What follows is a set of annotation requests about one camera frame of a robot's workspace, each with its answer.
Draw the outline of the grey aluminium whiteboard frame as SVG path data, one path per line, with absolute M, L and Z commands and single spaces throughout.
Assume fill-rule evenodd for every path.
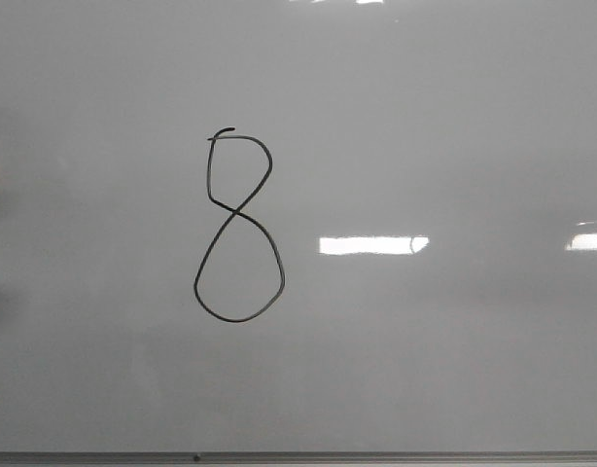
M 198 454 L 200 461 L 193 461 Z M 0 464 L 597 464 L 597 450 L 550 451 L 0 451 Z

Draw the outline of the white glossy whiteboard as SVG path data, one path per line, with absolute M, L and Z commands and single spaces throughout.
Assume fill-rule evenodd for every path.
M 597 1 L 0 1 L 0 451 L 597 450 Z

